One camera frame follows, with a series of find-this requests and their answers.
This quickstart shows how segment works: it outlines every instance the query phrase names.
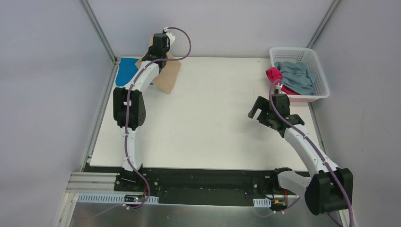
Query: pink cloth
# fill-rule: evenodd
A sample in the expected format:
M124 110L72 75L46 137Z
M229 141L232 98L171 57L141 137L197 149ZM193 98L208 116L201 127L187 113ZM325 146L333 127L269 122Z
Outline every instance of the pink cloth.
M278 70L275 67L266 70L266 75L267 75L267 78L269 78L270 82L272 82L272 83L273 83L273 81L275 81L277 79L282 79L283 78L281 76L280 70ZM286 86L283 86L283 88L281 90L284 91L285 93L287 93L287 95L299 95L297 92L289 89Z

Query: white wall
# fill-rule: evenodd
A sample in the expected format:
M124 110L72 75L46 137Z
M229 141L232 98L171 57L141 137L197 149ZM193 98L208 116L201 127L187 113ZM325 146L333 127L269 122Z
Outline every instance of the white wall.
M397 226L401 1L343 1L315 48L331 96L313 107L324 147L354 174L359 226Z
M331 0L90 0L117 56L142 56L166 26L184 29L191 56L267 57L274 46L305 47ZM187 53L176 32L175 56Z
M0 31L0 226L53 226L111 61L78 0L3 0Z

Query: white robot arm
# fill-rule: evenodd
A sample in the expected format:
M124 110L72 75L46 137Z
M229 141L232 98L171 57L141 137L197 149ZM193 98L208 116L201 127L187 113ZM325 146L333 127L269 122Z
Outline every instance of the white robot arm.
M314 215L346 209L348 205L344 193L333 179L327 164L330 169L334 170L334 174L344 188L349 201L352 201L352 173L347 168L339 168L321 149L311 145L308 141L310 138L307 137L309 132L302 119L297 114L290 114L288 96L279 94L279 91L276 90L270 101L261 96L258 97L248 117L253 118L257 109L261 109L257 120L277 130L291 144L301 157L310 175L309 177L301 176L290 168L275 169L270 175L267 191L274 194L287 189L295 193L305 199L306 205ZM287 122L284 122L283 119L303 132L303 135Z
M141 126L146 118L146 110L142 93L146 91L152 80L160 73L166 65L166 61L152 62L158 59L166 59L167 52L175 40L175 35L163 29L163 33L153 35L153 44L149 47L148 53L142 58L141 66L135 76L126 85L116 87L113 91L113 116L121 128L122 136L128 135L127 150L133 166L139 169L142 165L143 152L139 149L139 135ZM130 113L129 125L126 128L127 94L130 92ZM125 158L122 167L126 171L133 171Z

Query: laundry basket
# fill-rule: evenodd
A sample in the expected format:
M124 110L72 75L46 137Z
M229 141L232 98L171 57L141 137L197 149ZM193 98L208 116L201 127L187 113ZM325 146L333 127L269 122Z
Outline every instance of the laundry basket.
M312 85L315 91L314 96L288 95L290 101L313 102L319 98L327 98L330 95L326 77L312 49L299 47L273 47L270 49L271 65L277 61L303 62L311 72L316 73L316 81Z

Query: cardboard piece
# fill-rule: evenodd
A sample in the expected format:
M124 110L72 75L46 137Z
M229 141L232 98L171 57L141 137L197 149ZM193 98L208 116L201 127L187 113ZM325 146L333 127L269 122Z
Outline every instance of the cardboard piece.
M149 46L153 43L153 36L150 38ZM142 64L143 56L135 63L140 67ZM167 58L174 58L170 52L167 52ZM178 72L181 68L181 62L179 61L167 61L166 66L162 69L158 76L156 76L152 83L166 94L170 94L174 88L175 81L177 80Z

